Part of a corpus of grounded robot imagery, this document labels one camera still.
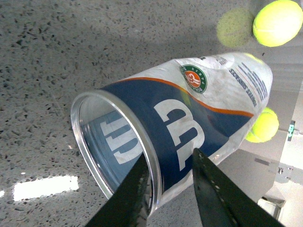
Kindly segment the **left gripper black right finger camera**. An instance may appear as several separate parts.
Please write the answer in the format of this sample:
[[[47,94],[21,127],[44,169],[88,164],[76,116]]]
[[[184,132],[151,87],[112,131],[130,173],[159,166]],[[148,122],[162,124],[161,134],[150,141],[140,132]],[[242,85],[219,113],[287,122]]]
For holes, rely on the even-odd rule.
[[[193,183],[204,227],[282,227],[200,149],[193,151]]]

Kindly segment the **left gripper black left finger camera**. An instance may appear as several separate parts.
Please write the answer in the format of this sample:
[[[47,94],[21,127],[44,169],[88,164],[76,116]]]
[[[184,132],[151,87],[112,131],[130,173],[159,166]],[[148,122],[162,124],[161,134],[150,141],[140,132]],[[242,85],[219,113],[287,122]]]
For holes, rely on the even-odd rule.
[[[100,208],[87,227],[145,227],[148,209],[145,192],[149,169],[141,154],[112,197]]]

